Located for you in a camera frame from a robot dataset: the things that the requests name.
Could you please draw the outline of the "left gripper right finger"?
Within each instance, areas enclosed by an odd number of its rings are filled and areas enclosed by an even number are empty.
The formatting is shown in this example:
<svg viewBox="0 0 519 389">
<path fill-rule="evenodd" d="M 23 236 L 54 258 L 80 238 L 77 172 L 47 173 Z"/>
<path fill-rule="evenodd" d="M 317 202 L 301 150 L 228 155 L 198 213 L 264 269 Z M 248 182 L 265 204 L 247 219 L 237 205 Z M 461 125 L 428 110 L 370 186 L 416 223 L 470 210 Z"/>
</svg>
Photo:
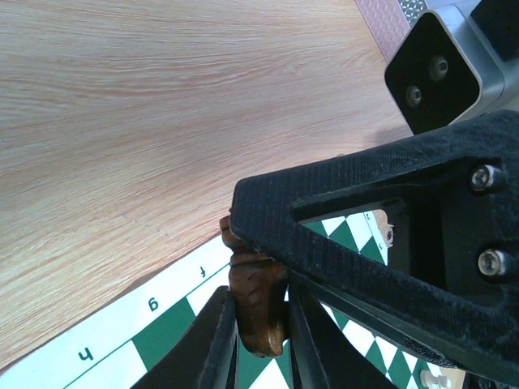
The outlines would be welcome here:
<svg viewBox="0 0 519 389">
<path fill-rule="evenodd" d="M 394 388 L 345 338 L 308 288 L 289 286 L 290 369 L 294 388 Z"/>
</svg>

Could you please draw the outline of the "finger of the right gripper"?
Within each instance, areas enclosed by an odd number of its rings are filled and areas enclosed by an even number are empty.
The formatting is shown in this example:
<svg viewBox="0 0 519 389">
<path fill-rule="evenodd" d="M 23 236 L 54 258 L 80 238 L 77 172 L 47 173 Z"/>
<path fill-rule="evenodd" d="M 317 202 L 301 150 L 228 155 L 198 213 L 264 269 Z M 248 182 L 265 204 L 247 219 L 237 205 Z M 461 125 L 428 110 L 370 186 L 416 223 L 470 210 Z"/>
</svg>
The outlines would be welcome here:
<svg viewBox="0 0 519 389">
<path fill-rule="evenodd" d="M 296 381 L 388 381 L 325 312 L 477 381 L 518 378 L 518 114 L 501 110 L 242 179 L 229 214 L 238 330 Z"/>
</svg>

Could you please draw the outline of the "dark brown knight piece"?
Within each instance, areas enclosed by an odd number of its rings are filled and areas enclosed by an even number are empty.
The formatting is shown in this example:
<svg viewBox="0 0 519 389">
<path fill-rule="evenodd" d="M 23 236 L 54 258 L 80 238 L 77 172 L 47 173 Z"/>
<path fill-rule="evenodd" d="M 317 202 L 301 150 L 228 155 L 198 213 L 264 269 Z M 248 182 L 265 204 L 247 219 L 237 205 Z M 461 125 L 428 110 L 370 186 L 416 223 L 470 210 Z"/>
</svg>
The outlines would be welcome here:
<svg viewBox="0 0 519 389">
<path fill-rule="evenodd" d="M 241 341 L 257 357 L 279 357 L 290 336 L 284 300 L 288 270 L 235 237 L 229 215 L 220 220 L 220 229 L 224 245 L 232 250 L 229 287 Z"/>
</svg>

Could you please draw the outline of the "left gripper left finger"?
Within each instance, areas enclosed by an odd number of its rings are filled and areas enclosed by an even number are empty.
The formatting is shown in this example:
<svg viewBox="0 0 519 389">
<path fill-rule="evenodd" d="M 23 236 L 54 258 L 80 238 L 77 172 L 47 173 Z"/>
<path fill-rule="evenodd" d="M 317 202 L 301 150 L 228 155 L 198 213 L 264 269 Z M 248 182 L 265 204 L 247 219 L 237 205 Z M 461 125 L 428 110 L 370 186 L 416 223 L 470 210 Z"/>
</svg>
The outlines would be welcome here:
<svg viewBox="0 0 519 389">
<path fill-rule="evenodd" d="M 234 298 L 220 286 L 177 344 L 134 388 L 236 388 L 238 326 Z"/>
</svg>

